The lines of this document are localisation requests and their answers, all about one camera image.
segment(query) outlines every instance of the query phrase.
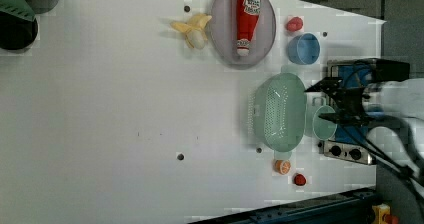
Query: bottle label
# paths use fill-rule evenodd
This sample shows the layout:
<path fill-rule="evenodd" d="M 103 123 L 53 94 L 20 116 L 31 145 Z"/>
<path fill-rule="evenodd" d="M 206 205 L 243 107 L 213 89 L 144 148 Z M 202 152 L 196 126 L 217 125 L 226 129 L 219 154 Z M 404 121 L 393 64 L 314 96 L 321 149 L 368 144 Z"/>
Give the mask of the bottle label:
<path fill-rule="evenodd" d="M 252 16 L 259 16 L 261 10 L 261 0 L 244 0 L 244 12 Z"/>
<path fill-rule="evenodd" d="M 247 39 L 237 40 L 237 48 L 246 48 L 249 49 L 250 41 Z"/>

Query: orange object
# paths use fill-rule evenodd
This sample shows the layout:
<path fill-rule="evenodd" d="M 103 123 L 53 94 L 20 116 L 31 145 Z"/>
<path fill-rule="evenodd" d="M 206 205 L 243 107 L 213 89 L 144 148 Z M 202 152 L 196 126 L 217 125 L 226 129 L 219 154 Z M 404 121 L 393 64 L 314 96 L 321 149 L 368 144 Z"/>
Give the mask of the orange object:
<path fill-rule="evenodd" d="M 275 170 L 281 175 L 285 175 L 290 171 L 291 164 L 289 161 L 278 160 L 275 162 Z"/>
<path fill-rule="evenodd" d="M 294 184 L 304 186 L 306 184 L 306 178 L 302 174 L 296 174 L 294 177 Z"/>
<path fill-rule="evenodd" d="M 398 224 L 399 218 L 397 216 L 392 216 L 390 214 L 385 214 L 383 216 L 383 220 L 387 222 L 387 224 Z"/>
<path fill-rule="evenodd" d="M 291 32 L 299 31 L 303 27 L 303 20 L 300 17 L 293 17 L 286 25 L 287 30 Z"/>
<path fill-rule="evenodd" d="M 381 204 L 372 206 L 375 213 L 375 220 L 372 224 L 399 224 L 399 218 L 390 214 L 390 206 Z"/>

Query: blue cup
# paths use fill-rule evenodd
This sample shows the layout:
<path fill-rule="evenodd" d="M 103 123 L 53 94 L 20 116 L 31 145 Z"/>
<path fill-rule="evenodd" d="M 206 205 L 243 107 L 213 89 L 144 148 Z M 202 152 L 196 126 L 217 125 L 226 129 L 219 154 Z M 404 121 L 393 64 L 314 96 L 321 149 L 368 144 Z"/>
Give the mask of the blue cup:
<path fill-rule="evenodd" d="M 310 65 L 318 60 L 320 45 L 315 35 L 307 33 L 293 38 L 287 51 L 291 62 Z"/>

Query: white cup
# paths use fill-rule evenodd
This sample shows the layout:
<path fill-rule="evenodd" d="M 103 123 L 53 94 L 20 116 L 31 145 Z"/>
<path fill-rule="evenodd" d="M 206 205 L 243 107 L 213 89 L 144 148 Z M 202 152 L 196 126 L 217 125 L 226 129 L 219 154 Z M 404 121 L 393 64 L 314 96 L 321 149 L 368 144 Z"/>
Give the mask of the white cup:
<path fill-rule="evenodd" d="M 320 105 L 316 104 L 316 100 L 321 99 Z M 320 114 L 336 113 L 331 106 L 327 105 L 324 97 L 314 97 L 312 105 L 306 110 L 305 135 L 316 137 L 319 140 L 328 140 L 336 133 L 337 124 L 321 119 Z"/>

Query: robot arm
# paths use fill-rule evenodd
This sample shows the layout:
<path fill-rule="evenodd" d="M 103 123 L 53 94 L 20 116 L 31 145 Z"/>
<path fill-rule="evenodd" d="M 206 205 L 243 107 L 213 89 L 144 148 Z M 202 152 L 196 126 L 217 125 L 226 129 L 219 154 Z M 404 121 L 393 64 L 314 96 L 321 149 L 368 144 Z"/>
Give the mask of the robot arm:
<path fill-rule="evenodd" d="M 416 117 L 424 120 L 424 79 L 373 83 L 367 87 L 349 89 L 340 88 L 341 81 L 340 78 L 327 77 L 306 90 L 324 92 L 336 103 L 337 113 L 321 114 L 320 118 L 342 127 L 347 125 L 368 126 L 369 130 L 377 127 L 390 129 L 399 137 L 399 145 L 402 145 L 409 157 L 404 158 L 409 159 L 406 165 L 404 161 L 399 161 L 398 171 L 405 178 L 413 176 L 419 185 L 424 186 L 424 159 L 417 148 L 414 132 L 404 119 Z M 380 146 L 386 157 L 393 152 L 387 147 Z"/>

